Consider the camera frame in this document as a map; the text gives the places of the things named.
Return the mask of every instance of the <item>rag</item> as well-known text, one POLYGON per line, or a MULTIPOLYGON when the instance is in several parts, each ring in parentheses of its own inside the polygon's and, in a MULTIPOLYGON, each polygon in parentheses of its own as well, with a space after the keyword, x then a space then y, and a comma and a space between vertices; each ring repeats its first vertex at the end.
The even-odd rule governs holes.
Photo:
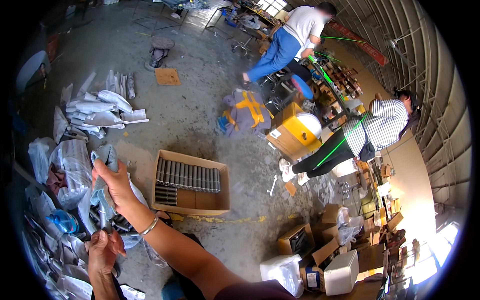
MULTIPOLYGON (((115 148, 110 144, 100 146, 97 150, 92 151, 91 158, 92 164, 96 159, 100 159, 111 171, 117 172, 119 170, 117 151, 115 151, 115 148)), ((107 207, 105 212, 107 220, 112 219, 115 215, 113 212, 114 203, 108 192, 107 184, 100 176, 96 178, 93 192, 90 196, 90 203, 92 205, 97 205, 99 202, 103 207, 107 207)))

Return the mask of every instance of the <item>black pants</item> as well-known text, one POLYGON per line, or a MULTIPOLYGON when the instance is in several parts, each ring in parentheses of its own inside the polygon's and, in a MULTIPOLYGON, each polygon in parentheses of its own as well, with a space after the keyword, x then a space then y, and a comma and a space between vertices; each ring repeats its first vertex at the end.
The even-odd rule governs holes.
POLYGON ((287 68, 290 69, 295 75, 300 77, 303 81, 307 82, 312 78, 312 74, 304 65, 300 65, 297 61, 292 60, 288 63, 287 68))
POLYGON ((347 141, 344 141, 318 168, 317 165, 321 162, 332 150, 337 147, 345 138, 343 129, 337 130, 312 156, 302 160, 296 165, 292 166, 292 171, 295 174, 307 172, 308 178, 321 176, 330 172, 336 165, 348 159, 354 158, 352 150, 347 141))
MULTIPOLYGON (((202 248, 204 248, 203 245, 200 243, 200 241, 198 240, 198 238, 194 234, 184 233, 184 235, 189 237, 190 239, 194 240, 197 244, 199 244, 200 246, 202 246, 202 248)), ((183 294, 185 295, 185 298, 187 298, 188 300, 205 300, 205 297, 204 297, 202 291, 198 288, 198 286, 196 286, 193 283, 193 281, 191 281, 187 277, 180 274, 174 268, 172 268, 172 267, 170 267, 170 268, 172 269, 173 275, 175 275, 175 277, 179 281, 180 287, 183 291, 183 294)), ((113 278, 113 285, 115 286, 115 290, 117 291, 117 293, 119 295, 119 299, 120 300, 127 300, 127 298, 125 298, 125 296, 123 295, 123 292, 121 291, 120 284, 117 281, 117 279, 115 277, 113 277, 113 275, 112 275, 112 278, 113 278)), ((93 293, 92 293, 92 300, 95 300, 95 295, 93 293)))

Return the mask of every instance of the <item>box label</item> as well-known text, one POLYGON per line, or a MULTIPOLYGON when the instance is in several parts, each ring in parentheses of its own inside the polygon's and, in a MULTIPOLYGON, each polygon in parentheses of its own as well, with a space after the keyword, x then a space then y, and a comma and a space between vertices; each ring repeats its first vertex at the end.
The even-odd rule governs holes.
POLYGON ((307 274, 307 286, 309 288, 316 288, 317 287, 317 274, 315 274, 315 273, 308 273, 307 274))
POLYGON ((271 135, 273 138, 277 139, 279 136, 282 135, 282 133, 281 133, 280 131, 278 131, 277 129, 274 129, 274 130, 272 130, 272 131, 270 132, 270 135, 271 135))

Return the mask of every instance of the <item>bracelet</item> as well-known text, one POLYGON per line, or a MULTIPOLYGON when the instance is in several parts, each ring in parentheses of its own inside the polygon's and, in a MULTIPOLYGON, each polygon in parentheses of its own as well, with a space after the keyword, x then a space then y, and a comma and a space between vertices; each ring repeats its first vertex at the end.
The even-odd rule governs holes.
POLYGON ((139 236, 144 236, 145 234, 149 233, 155 227, 157 222, 158 222, 158 217, 155 216, 155 219, 152 221, 152 223, 150 225, 148 225, 147 229, 145 229, 142 232, 139 232, 138 235, 139 236))

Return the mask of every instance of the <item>blue jeans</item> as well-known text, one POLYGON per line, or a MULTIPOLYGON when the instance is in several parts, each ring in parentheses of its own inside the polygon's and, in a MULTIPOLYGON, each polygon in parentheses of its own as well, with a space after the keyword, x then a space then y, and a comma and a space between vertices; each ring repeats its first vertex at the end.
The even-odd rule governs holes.
POLYGON ((297 39, 280 27, 273 35, 272 43, 258 63, 247 72, 251 81, 283 69, 300 50, 297 39))

